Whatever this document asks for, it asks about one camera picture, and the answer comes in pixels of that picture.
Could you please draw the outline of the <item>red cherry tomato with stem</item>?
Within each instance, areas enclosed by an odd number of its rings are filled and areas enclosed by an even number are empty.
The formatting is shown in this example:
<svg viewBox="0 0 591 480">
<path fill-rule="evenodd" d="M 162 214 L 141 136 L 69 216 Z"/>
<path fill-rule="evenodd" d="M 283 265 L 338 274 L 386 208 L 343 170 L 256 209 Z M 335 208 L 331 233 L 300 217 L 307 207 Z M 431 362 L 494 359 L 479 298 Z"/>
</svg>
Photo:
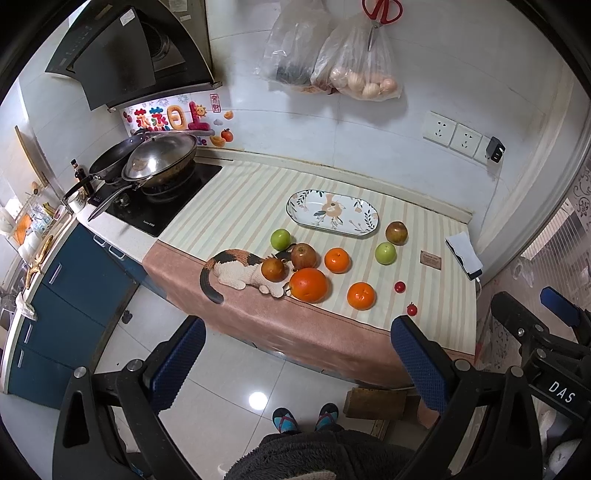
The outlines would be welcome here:
<svg viewBox="0 0 591 480">
<path fill-rule="evenodd" d="M 416 316 L 418 314 L 418 307 L 411 303 L 407 306 L 407 314 L 411 317 Z"/>
</svg>

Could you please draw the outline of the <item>small orange front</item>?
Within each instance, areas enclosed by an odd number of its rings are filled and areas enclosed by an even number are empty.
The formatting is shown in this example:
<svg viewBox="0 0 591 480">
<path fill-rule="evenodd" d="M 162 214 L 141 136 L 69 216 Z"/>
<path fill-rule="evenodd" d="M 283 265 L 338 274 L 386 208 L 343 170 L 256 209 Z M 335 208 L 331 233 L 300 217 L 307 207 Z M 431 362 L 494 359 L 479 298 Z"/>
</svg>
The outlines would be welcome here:
<svg viewBox="0 0 591 480">
<path fill-rule="evenodd" d="M 368 310 L 374 306 L 376 302 L 376 291 L 369 283 L 356 282 L 349 287 L 346 299 L 349 306 L 356 310 Z"/>
</svg>

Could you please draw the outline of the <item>small orange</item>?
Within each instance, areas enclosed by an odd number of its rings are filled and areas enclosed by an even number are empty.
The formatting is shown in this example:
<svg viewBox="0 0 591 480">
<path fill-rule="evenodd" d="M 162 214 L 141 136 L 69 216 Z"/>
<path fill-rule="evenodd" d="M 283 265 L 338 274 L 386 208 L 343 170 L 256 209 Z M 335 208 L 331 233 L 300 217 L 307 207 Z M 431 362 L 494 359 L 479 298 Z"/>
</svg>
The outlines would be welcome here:
<svg viewBox="0 0 591 480">
<path fill-rule="evenodd" d="M 346 299 L 349 306 L 356 310 L 368 310 L 374 306 L 376 302 L 376 291 L 369 283 L 356 282 L 349 287 Z"/>
<path fill-rule="evenodd" d="M 335 274 L 344 274 L 351 268 L 349 253 L 341 247 L 329 249 L 324 256 L 325 268 Z"/>
</svg>

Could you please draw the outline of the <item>green apple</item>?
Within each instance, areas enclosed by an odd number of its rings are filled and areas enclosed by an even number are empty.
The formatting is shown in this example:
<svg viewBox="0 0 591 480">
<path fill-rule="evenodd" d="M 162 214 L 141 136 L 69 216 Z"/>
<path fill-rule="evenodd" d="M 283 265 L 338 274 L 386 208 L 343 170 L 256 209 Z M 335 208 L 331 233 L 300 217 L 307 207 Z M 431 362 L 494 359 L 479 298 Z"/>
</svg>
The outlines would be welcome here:
<svg viewBox="0 0 591 480">
<path fill-rule="evenodd" d="M 381 265 L 391 265 L 398 258 L 396 246 L 391 242 L 382 242 L 375 249 L 375 258 Z"/>
<path fill-rule="evenodd" d="M 291 244 L 291 235 L 287 229 L 277 229 L 270 236 L 270 245 L 276 251 L 286 251 Z"/>
</svg>

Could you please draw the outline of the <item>large orange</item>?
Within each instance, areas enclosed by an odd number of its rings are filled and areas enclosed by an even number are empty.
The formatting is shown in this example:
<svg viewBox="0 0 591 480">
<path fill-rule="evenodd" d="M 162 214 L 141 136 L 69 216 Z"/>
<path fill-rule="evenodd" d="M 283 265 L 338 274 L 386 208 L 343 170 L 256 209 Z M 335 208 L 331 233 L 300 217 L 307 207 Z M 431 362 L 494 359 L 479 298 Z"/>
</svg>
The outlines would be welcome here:
<svg viewBox="0 0 591 480">
<path fill-rule="evenodd" d="M 288 286 L 291 296 L 308 303 L 321 301 L 329 290 L 327 277 L 322 271 L 315 268 L 304 268 L 294 272 Z"/>
</svg>

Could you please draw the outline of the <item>blue kitchen cabinet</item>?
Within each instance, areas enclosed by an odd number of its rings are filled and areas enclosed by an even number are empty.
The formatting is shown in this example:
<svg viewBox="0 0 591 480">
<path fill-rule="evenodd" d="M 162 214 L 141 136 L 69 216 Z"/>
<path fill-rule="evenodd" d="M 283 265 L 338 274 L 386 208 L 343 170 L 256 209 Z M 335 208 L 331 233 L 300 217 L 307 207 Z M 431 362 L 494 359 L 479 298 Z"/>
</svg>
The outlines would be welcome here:
<svg viewBox="0 0 591 480">
<path fill-rule="evenodd" d="M 74 370 L 95 369 L 138 283 L 76 226 L 49 264 L 8 362 L 6 391 L 58 409 Z"/>
</svg>

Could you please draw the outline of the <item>brown cardboard box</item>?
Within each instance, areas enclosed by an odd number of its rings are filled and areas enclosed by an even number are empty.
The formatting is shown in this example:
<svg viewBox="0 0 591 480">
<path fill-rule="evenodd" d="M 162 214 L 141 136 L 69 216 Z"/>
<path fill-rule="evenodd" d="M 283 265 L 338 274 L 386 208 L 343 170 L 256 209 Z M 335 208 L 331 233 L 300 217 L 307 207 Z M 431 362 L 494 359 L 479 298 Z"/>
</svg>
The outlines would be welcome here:
<svg viewBox="0 0 591 480">
<path fill-rule="evenodd" d="M 344 414 L 362 420 L 398 420 L 405 411 L 409 393 L 414 388 L 374 389 L 355 387 L 346 393 Z"/>
</svg>

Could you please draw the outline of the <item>right blue slipper foot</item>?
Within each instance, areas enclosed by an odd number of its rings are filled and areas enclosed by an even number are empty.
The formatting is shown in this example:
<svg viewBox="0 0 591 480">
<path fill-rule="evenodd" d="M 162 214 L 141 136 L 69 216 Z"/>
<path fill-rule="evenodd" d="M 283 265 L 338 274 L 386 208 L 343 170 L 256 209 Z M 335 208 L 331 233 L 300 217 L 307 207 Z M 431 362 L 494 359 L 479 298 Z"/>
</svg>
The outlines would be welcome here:
<svg viewBox="0 0 591 480">
<path fill-rule="evenodd" d="M 322 406 L 318 412 L 318 420 L 315 424 L 315 431 L 331 429 L 338 425 L 339 407 L 329 402 Z"/>
</svg>

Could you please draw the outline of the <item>blue slipper foot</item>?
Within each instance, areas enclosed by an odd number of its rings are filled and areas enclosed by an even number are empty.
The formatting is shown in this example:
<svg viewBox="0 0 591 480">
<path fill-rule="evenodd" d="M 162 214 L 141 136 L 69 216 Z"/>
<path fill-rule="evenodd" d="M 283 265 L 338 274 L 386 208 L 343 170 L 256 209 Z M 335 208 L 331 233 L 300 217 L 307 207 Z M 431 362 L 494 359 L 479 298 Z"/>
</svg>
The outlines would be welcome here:
<svg viewBox="0 0 591 480">
<path fill-rule="evenodd" d="M 284 407 L 277 408 L 273 411 L 273 425 L 280 434 L 294 434 L 300 433 L 300 427 L 297 424 L 296 418 L 291 414 L 290 410 Z"/>
<path fill-rule="evenodd" d="M 339 407 L 329 402 L 322 406 L 318 412 L 318 420 L 315 424 L 315 431 L 331 429 L 338 425 Z"/>
</svg>

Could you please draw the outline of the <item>left blue slipper foot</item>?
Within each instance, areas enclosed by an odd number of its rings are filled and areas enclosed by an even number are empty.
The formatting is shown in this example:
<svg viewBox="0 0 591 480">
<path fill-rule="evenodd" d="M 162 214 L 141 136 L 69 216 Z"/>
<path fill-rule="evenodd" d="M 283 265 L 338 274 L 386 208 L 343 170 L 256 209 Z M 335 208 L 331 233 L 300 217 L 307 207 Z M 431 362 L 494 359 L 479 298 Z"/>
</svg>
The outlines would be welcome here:
<svg viewBox="0 0 591 480">
<path fill-rule="evenodd" d="M 284 407 L 277 408 L 273 411 L 273 425 L 280 434 L 294 434 L 300 433 L 300 427 L 297 424 L 296 418 L 291 414 L 290 410 Z"/>
</svg>

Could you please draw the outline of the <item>striped tablecloth with cat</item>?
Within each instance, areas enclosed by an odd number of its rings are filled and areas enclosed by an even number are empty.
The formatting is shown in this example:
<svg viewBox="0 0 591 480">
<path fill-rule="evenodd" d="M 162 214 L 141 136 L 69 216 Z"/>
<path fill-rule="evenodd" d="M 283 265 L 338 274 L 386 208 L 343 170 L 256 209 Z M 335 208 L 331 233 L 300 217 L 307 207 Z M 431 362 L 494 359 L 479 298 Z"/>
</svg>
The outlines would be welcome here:
<svg viewBox="0 0 591 480">
<path fill-rule="evenodd" d="M 476 289 L 448 246 L 466 226 L 362 187 L 227 162 L 143 258 L 166 297 L 222 333 L 346 378 L 408 382 L 407 315 L 449 355 L 476 353 Z"/>
</svg>

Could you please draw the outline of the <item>black induction cooktop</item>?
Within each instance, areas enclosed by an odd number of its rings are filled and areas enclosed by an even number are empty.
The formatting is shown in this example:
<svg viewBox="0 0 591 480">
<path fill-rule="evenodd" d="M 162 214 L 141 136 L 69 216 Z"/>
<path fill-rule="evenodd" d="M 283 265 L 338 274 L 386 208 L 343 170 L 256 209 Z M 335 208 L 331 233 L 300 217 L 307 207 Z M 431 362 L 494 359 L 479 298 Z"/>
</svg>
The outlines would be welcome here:
<svg viewBox="0 0 591 480">
<path fill-rule="evenodd" d="M 106 209 L 124 223 L 157 237 L 222 167 L 191 160 L 166 184 L 128 189 Z"/>
</svg>

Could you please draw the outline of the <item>black charger plug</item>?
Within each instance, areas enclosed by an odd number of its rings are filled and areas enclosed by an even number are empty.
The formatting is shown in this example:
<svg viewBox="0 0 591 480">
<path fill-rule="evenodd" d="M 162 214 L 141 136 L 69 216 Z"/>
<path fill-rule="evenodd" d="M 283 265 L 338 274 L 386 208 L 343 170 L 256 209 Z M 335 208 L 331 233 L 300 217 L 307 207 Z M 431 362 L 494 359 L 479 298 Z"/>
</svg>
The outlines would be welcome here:
<svg viewBox="0 0 591 480">
<path fill-rule="evenodd" d="M 486 157 L 494 163 L 499 163 L 506 151 L 505 145 L 495 136 L 491 137 L 486 146 Z"/>
</svg>

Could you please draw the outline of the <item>oval floral ceramic plate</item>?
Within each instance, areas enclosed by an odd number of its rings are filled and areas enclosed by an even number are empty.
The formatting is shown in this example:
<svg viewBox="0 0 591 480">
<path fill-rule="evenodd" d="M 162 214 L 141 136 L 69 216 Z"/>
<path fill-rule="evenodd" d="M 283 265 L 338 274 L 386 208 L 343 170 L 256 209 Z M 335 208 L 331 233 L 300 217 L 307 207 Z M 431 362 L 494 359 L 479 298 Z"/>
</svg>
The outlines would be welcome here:
<svg viewBox="0 0 591 480">
<path fill-rule="evenodd" d="M 297 225 L 349 237 L 372 235 L 380 225 L 377 209 L 349 195 L 305 189 L 287 199 L 286 212 Z"/>
</svg>

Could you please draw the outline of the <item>steel wok with lid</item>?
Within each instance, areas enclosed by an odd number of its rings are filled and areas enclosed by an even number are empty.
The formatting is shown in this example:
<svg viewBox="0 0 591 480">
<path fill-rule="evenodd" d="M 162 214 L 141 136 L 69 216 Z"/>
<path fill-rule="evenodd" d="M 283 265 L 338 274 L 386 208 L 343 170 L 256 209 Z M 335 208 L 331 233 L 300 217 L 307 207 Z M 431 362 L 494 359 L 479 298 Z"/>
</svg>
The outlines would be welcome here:
<svg viewBox="0 0 591 480">
<path fill-rule="evenodd" d="M 145 141 L 129 156 L 121 179 L 104 183 L 92 197 L 95 209 L 90 221 L 106 213 L 114 200 L 128 189 L 166 184 L 191 160 L 197 161 L 197 137 L 187 133 L 161 133 L 144 137 Z"/>
</svg>

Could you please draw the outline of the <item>black frying pan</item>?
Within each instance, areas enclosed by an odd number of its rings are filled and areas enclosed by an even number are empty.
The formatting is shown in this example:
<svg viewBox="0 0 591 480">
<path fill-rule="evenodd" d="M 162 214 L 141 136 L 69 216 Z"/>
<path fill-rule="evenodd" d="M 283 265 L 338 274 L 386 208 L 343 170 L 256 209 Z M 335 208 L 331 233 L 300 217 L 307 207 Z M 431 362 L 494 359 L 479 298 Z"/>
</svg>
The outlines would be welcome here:
<svg viewBox="0 0 591 480">
<path fill-rule="evenodd" d="M 66 203 L 77 190 L 90 186 L 92 181 L 112 183 L 120 180 L 124 164 L 144 141 L 143 136 L 134 135 L 110 147 L 93 162 L 88 175 L 63 195 L 62 202 Z"/>
</svg>

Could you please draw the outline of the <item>dark sauce bottle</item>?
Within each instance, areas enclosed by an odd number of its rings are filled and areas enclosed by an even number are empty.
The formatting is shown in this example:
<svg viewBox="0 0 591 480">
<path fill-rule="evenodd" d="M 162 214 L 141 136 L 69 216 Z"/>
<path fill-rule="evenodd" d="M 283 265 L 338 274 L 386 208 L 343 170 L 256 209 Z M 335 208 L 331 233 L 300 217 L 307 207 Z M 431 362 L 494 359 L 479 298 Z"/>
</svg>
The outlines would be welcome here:
<svg viewBox="0 0 591 480">
<path fill-rule="evenodd" d="M 85 173 L 83 167 L 75 159 L 71 160 L 71 165 L 74 169 L 74 177 L 79 183 L 82 183 L 82 189 L 85 191 L 86 196 L 91 197 L 95 193 L 92 179 Z"/>
</svg>

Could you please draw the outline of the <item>plastic bag of eggs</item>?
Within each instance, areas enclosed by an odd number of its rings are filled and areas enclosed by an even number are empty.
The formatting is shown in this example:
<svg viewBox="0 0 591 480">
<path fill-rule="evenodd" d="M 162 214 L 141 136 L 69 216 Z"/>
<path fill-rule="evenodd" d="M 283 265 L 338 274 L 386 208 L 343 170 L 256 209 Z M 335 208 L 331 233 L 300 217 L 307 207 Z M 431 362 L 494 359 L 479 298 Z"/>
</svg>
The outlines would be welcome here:
<svg viewBox="0 0 591 480">
<path fill-rule="evenodd" d="M 360 101 L 400 98 L 403 81 L 386 29 L 363 14 L 339 23 L 318 52 L 311 85 Z"/>
</svg>

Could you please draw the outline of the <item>black range hood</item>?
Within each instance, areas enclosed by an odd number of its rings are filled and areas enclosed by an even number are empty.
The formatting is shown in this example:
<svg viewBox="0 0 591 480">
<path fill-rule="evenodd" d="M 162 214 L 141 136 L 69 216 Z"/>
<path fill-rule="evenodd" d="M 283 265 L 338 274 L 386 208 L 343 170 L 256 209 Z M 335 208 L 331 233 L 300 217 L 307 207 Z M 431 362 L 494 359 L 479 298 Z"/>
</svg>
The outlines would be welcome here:
<svg viewBox="0 0 591 480">
<path fill-rule="evenodd" d="M 90 1 L 47 64 L 91 110 L 217 88 L 204 1 Z"/>
</svg>

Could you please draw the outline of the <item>clear plastic bag dark contents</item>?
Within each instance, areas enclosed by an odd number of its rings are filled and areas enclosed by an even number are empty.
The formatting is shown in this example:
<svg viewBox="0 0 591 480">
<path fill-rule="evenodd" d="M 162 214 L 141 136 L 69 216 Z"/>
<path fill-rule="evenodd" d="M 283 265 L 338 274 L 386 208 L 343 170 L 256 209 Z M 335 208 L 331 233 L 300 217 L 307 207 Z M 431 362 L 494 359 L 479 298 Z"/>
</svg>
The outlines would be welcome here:
<svg viewBox="0 0 591 480">
<path fill-rule="evenodd" d="M 320 93 L 311 76 L 336 25 L 324 1 L 287 1 L 264 44 L 256 75 L 301 93 Z"/>
</svg>

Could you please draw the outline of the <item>white wall socket middle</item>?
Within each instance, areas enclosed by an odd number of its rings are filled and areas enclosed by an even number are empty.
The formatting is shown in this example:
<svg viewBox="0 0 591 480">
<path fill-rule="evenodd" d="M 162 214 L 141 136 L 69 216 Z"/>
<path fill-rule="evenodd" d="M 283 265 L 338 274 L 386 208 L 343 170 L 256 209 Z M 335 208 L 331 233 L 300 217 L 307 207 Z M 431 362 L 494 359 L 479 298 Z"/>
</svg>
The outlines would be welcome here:
<svg viewBox="0 0 591 480">
<path fill-rule="evenodd" d="M 482 140 L 482 135 L 458 123 L 456 130 L 450 142 L 450 148 L 457 153 L 473 158 Z"/>
</svg>

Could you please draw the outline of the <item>white wall socket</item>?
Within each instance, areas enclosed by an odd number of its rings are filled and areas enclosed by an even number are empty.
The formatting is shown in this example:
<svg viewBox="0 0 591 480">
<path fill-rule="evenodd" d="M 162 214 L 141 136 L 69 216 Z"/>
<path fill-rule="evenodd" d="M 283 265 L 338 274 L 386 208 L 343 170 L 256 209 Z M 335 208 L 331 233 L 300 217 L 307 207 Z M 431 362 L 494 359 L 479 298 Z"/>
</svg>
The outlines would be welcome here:
<svg viewBox="0 0 591 480">
<path fill-rule="evenodd" d="M 422 125 L 422 137 L 443 147 L 449 147 L 457 126 L 456 121 L 428 111 Z"/>
<path fill-rule="evenodd" d="M 458 123 L 456 130 L 450 142 L 450 148 L 457 153 L 473 158 L 482 140 L 482 135 Z"/>
</svg>

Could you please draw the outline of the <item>white wall socket left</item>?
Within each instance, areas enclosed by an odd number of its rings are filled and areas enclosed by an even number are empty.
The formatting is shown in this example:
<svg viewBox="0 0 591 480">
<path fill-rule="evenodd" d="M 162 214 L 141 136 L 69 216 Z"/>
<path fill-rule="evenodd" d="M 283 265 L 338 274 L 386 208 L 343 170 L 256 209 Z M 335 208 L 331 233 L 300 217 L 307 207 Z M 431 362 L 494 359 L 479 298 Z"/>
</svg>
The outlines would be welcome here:
<svg viewBox="0 0 591 480">
<path fill-rule="evenodd" d="M 428 111 L 422 125 L 422 137 L 443 147 L 449 147 L 457 126 L 456 121 Z"/>
</svg>

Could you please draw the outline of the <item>colourful wall stickers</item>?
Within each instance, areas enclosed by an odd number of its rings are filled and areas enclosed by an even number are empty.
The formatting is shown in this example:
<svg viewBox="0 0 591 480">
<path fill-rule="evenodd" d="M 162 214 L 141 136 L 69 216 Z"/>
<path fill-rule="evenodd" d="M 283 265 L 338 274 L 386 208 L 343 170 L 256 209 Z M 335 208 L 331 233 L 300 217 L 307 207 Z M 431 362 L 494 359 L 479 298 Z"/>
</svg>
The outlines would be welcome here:
<svg viewBox="0 0 591 480">
<path fill-rule="evenodd" d="M 138 130 L 183 132 L 197 137 L 197 145 L 240 149 L 238 119 L 223 88 L 162 97 L 123 107 L 120 113 L 129 135 Z"/>
</svg>

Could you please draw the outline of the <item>red handled scissors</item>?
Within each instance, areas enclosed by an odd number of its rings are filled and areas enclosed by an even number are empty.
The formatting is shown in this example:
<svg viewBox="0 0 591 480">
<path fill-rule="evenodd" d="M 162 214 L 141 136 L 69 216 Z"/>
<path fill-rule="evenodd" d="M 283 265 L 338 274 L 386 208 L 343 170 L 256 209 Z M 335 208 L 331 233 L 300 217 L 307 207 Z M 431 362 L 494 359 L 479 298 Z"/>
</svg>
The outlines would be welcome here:
<svg viewBox="0 0 591 480">
<path fill-rule="evenodd" d="M 383 26 L 398 22 L 404 14 L 404 6 L 400 0 L 374 0 L 361 1 L 365 15 L 372 22 L 368 39 L 367 50 L 372 50 L 376 32 Z"/>
</svg>

